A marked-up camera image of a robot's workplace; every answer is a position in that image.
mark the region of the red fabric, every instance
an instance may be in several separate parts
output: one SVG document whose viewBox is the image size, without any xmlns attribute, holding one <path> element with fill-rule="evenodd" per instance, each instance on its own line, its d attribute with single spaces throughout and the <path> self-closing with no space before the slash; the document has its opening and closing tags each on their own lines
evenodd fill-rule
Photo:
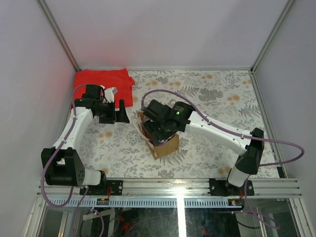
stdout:
<svg viewBox="0 0 316 237">
<path fill-rule="evenodd" d="M 135 81 L 128 75 L 127 69 L 112 71 L 83 70 L 77 72 L 74 88 L 86 83 L 102 85 L 105 88 L 116 87 L 118 91 L 114 96 L 115 108 L 119 108 L 120 99 L 125 101 L 125 107 L 133 106 L 132 85 L 135 84 Z M 79 88 L 75 92 L 75 99 L 81 98 L 84 92 L 85 86 Z"/>
</svg>

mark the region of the brown box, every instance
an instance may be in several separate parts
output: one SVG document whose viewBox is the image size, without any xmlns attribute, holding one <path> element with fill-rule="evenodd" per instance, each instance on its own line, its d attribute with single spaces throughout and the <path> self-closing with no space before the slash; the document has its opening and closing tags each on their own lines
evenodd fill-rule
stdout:
<svg viewBox="0 0 316 237">
<path fill-rule="evenodd" d="M 143 121 L 144 114 L 143 112 L 137 112 L 137 117 Z M 179 149 L 179 135 L 176 134 L 173 138 L 171 138 L 169 141 L 167 141 L 165 144 L 161 146 L 154 146 L 153 144 L 149 144 L 148 141 L 146 141 L 146 145 L 148 146 L 150 152 L 153 155 L 153 158 L 159 159 L 161 157 L 167 156 Z"/>
</svg>

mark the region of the table surface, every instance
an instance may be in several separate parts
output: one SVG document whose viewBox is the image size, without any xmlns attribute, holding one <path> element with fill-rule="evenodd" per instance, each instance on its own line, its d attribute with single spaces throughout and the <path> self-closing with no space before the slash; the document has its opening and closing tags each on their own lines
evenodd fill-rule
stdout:
<svg viewBox="0 0 316 237">
<path fill-rule="evenodd" d="M 141 108 L 142 96 L 153 89 L 176 91 L 193 101 L 205 114 L 232 126 L 265 130 L 248 71 L 138 71 L 134 78 L 133 107 L 126 108 L 129 118 Z M 156 99 L 170 103 L 181 100 L 157 92 L 146 97 L 145 105 Z M 99 124 L 98 118 L 88 126 L 79 155 L 86 168 L 104 170 L 111 178 L 224 178 L 237 155 L 209 139 L 179 133 L 180 149 L 154 160 L 143 138 L 132 124 Z M 274 162 L 269 143 L 261 163 Z M 252 177 L 278 178 L 274 166 L 261 167 Z"/>
</svg>

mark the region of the black mounting plate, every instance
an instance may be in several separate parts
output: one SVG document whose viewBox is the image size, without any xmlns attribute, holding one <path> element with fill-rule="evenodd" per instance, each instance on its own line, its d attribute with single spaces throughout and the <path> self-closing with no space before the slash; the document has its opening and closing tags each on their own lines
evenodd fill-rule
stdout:
<svg viewBox="0 0 316 237">
<path fill-rule="evenodd" d="M 228 190 L 225 184 L 226 179 L 209 179 L 209 193 L 211 196 L 240 196 L 241 191 L 244 190 L 244 185 L 240 188 L 234 186 L 233 189 Z M 247 196 L 255 196 L 252 182 L 250 180 L 247 182 Z"/>
<path fill-rule="evenodd" d="M 107 196 L 109 188 L 112 188 L 111 196 L 121 196 L 123 191 L 122 180 L 107 180 L 107 187 L 101 189 L 98 186 L 89 186 L 87 195 Z M 86 188 L 80 189 L 80 195 L 84 195 Z"/>
</svg>

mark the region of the white panel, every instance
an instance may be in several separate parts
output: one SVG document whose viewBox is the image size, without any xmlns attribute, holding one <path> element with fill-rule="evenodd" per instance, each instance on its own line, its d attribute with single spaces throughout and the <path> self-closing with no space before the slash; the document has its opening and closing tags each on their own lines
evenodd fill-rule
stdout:
<svg viewBox="0 0 316 237">
<path fill-rule="evenodd" d="M 82 68 L 251 67 L 287 0 L 47 0 Z"/>
<path fill-rule="evenodd" d="M 58 138 L 74 71 L 35 0 L 0 1 L 0 232 L 21 235 Z"/>
<path fill-rule="evenodd" d="M 307 209 L 316 228 L 316 1 L 299 0 L 286 18 L 257 70 L 257 78 L 279 139 L 306 149 L 297 162 L 286 166 L 298 178 Z M 284 159 L 298 155 L 281 146 Z"/>
</svg>

